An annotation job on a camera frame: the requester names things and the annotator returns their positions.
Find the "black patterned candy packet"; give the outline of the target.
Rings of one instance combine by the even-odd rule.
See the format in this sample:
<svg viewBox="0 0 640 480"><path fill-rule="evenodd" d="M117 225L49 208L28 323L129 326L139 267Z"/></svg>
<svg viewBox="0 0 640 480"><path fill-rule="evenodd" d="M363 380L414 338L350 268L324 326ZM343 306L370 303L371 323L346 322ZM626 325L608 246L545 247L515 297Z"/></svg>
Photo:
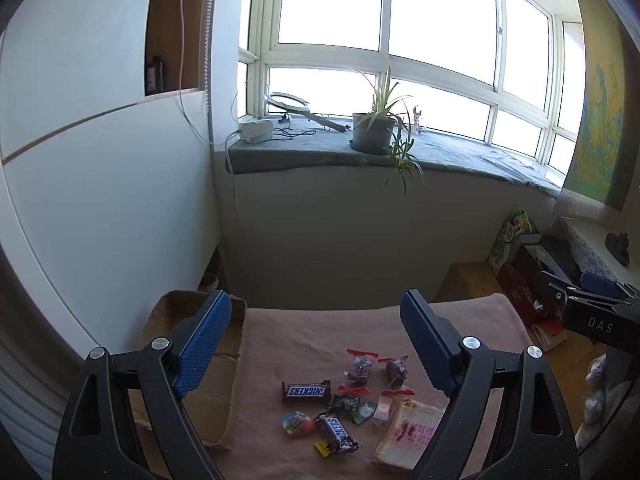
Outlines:
<svg viewBox="0 0 640 480"><path fill-rule="evenodd" d="M360 396L352 393L337 393L332 396L326 411L328 413L354 414L358 411Z"/></svg>

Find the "large Snickers bar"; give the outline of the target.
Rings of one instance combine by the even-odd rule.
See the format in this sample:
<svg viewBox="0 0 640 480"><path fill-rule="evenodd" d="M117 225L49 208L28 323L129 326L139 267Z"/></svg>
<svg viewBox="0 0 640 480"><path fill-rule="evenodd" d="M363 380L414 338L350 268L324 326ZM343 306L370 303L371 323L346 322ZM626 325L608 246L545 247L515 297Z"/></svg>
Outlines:
<svg viewBox="0 0 640 480"><path fill-rule="evenodd" d="M331 382L282 382L282 402L328 402Z"/></svg>

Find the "packaged toast bread slice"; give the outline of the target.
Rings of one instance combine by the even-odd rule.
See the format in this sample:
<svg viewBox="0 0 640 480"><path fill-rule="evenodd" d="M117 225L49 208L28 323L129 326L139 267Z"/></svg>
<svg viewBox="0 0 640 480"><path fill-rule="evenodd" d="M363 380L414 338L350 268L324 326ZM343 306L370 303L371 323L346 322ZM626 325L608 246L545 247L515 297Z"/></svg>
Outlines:
<svg viewBox="0 0 640 480"><path fill-rule="evenodd" d="M384 438L372 455L372 462L409 471L420 460L444 416L441 408L405 399L395 408Z"/></svg>

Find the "jelly cup snack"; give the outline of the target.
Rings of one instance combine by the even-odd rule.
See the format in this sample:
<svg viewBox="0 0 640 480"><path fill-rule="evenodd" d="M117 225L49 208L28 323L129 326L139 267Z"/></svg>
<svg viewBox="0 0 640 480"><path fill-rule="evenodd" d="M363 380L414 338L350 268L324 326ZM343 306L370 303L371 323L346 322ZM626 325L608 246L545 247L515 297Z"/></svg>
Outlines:
<svg viewBox="0 0 640 480"><path fill-rule="evenodd" d="M296 411L283 417L282 428L291 437L307 437L314 432L314 421L303 412Z"/></svg>

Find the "pink table cloth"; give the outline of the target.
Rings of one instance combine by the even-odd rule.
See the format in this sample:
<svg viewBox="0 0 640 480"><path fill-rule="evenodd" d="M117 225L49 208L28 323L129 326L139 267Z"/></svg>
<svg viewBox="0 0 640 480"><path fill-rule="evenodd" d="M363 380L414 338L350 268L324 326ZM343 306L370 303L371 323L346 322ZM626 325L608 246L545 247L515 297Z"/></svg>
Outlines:
<svg viewBox="0 0 640 480"><path fill-rule="evenodd" d="M285 403L282 387L291 382L327 380L344 385L356 352L373 352L367 399L375 402L388 386L385 361L406 358L407 385L416 401L442 410L447 399L435 390L402 327L399 310L277 310L233 305L232 320L200 388L184 406L209 456L228 479L405 479L407 471L375 463L375 449L387 431L367 420L343 420L359 443L345 456L322 456L314 446L320 434L293 437L283 417L300 411L310 417L323 403Z"/></svg>

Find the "red-sealed plum cake packet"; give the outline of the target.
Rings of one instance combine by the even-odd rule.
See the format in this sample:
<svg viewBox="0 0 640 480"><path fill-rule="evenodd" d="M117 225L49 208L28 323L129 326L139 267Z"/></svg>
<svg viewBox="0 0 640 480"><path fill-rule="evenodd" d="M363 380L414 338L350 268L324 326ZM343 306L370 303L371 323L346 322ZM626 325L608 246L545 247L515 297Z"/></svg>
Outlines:
<svg viewBox="0 0 640 480"><path fill-rule="evenodd" d="M352 364L344 373L343 382L338 386L337 392L357 396L370 393L368 381L373 364L378 360L378 354L351 348L347 348L346 353L352 358Z"/></svg>

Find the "pink candy sachet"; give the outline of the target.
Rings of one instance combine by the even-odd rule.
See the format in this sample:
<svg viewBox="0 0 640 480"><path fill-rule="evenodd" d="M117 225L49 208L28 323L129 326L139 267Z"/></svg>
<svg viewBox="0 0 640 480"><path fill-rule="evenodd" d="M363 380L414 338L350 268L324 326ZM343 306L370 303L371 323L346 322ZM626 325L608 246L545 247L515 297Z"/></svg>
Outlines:
<svg viewBox="0 0 640 480"><path fill-rule="evenodd" d="M380 396L373 414L373 421L378 425L382 425L384 422L387 422L390 418L392 407L393 399L390 396Z"/></svg>

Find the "small Snickers bar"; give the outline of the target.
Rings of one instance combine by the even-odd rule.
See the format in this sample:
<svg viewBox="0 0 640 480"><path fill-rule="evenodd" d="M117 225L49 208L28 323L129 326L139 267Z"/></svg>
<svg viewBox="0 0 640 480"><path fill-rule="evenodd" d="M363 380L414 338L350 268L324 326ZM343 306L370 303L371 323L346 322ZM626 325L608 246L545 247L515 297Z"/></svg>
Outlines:
<svg viewBox="0 0 640 480"><path fill-rule="evenodd" d="M360 444L346 430L340 419L331 414L321 414L314 420L314 426L322 434L321 440L327 440L332 455L355 453Z"/></svg>

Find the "dark figurine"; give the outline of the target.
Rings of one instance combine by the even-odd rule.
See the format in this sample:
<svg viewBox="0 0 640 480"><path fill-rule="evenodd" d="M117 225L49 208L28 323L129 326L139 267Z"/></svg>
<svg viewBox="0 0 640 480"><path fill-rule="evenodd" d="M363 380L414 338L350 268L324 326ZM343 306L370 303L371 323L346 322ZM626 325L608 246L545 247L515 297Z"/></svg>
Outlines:
<svg viewBox="0 0 640 480"><path fill-rule="evenodd" d="M605 237L605 247L622 266L629 266L629 238L626 232L609 232Z"/></svg>

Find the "green candy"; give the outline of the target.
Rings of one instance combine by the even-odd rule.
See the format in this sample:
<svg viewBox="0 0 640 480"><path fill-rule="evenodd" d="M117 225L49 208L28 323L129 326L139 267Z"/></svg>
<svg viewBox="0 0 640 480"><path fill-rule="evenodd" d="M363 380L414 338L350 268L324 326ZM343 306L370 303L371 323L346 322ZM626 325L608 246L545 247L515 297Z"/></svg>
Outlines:
<svg viewBox="0 0 640 480"><path fill-rule="evenodd" d="M371 419L378 406L372 402L367 401L360 405L357 411L352 412L350 419L355 426L360 426L367 420Z"/></svg>

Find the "green snack carton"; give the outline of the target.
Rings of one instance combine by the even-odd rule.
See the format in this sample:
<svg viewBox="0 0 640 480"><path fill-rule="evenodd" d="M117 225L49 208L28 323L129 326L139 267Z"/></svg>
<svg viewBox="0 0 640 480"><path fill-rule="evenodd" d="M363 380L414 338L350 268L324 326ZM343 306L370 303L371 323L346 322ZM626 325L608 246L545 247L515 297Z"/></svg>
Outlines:
<svg viewBox="0 0 640 480"><path fill-rule="evenodd" d="M497 274L501 267L511 262L522 245L537 244L541 232L534 220L522 209L514 209L504 220L494 244L489 251L486 263L489 269Z"/></svg>

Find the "wall map poster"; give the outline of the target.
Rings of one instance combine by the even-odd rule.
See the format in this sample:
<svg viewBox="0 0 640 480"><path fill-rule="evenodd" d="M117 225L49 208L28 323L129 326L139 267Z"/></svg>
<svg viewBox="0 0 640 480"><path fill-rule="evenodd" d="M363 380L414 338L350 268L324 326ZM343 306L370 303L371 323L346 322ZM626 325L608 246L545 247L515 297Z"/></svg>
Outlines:
<svg viewBox="0 0 640 480"><path fill-rule="evenodd" d="M626 32L605 0L577 0L585 41L584 105L556 212L608 222L623 211L638 140L627 113Z"/></svg>

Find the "wooden wall shelf niche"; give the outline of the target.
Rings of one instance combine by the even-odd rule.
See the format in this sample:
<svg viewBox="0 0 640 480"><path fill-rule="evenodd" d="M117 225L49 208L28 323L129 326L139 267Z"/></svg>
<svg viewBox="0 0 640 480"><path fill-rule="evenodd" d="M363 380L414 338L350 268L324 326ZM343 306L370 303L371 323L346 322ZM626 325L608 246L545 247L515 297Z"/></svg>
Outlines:
<svg viewBox="0 0 640 480"><path fill-rule="evenodd" d="M164 62L164 91L201 85L204 0L150 0L145 68L154 55Z"/></svg>

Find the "wooden stool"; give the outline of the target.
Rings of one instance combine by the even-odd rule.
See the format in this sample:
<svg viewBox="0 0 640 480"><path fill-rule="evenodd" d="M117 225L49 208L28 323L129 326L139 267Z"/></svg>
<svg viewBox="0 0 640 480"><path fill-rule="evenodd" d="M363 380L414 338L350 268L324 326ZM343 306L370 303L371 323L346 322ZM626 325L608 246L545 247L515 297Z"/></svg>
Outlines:
<svg viewBox="0 0 640 480"><path fill-rule="evenodd" d="M455 263L442 280L435 301L467 300L492 294L503 294L503 289L486 263Z"/></svg>

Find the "lace-covered side table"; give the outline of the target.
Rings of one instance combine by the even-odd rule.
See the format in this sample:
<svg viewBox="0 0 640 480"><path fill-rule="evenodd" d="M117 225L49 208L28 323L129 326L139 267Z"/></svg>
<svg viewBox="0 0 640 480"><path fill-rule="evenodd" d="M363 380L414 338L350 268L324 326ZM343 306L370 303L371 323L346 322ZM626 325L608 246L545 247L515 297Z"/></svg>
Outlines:
<svg viewBox="0 0 640 480"><path fill-rule="evenodd" d="M583 271L613 281L639 286L639 249L634 248L631 228L620 225L619 211L590 197L562 188L553 207L555 219L551 232L567 240L570 251ZM623 266L605 246L610 233L626 232L629 237L630 263Z"/></svg>

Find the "potted spider plant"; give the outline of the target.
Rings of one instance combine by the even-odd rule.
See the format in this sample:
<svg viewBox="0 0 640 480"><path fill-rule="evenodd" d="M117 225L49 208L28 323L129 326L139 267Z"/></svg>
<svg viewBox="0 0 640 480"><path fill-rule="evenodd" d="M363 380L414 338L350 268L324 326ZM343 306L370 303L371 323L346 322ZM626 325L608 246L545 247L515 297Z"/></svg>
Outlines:
<svg viewBox="0 0 640 480"><path fill-rule="evenodd" d="M423 178L423 168L413 155L414 136L408 110L398 112L395 107L404 98L396 94L398 81L393 80L392 68L386 67L375 84L366 81L373 90L371 109L367 113L352 114L350 147L363 154L386 156L398 175L402 195L408 192L408 180Z"/></svg>

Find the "red gift box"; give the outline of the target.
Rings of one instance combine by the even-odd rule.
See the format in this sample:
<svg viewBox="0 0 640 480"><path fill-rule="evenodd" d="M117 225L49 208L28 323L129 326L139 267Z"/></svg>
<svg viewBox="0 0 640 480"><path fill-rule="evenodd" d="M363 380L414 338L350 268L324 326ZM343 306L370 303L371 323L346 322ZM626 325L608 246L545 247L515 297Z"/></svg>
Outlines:
<svg viewBox="0 0 640 480"><path fill-rule="evenodd" d="M511 262L503 264L497 280L504 294L525 326L531 326L549 315L552 301L542 298L537 288L537 275L548 272L565 283L570 278L541 245L522 245Z"/></svg>

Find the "yellow candy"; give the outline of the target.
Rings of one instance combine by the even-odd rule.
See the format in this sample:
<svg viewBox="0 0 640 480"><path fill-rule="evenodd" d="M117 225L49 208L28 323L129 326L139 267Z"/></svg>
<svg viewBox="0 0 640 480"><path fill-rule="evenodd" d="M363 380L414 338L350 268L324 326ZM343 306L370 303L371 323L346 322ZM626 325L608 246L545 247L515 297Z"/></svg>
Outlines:
<svg viewBox="0 0 640 480"><path fill-rule="evenodd" d="M329 446L329 442L327 440L319 440L314 444L316 450L320 453L322 457L329 457L332 455L332 450Z"/></svg>

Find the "cardboard box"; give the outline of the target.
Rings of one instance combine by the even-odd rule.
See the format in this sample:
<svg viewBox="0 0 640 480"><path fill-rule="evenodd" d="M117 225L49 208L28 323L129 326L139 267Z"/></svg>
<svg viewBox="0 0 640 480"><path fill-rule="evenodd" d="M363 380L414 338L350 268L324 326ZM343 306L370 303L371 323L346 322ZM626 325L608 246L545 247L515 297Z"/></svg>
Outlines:
<svg viewBox="0 0 640 480"><path fill-rule="evenodd" d="M157 301L137 341L143 349L158 337L169 337L178 325L198 313L206 292L174 290ZM246 361L246 302L224 295L230 320L213 352L186 356L178 380L181 401L203 445L210 450L229 451L235 409L239 406L243 368Z"/></svg>

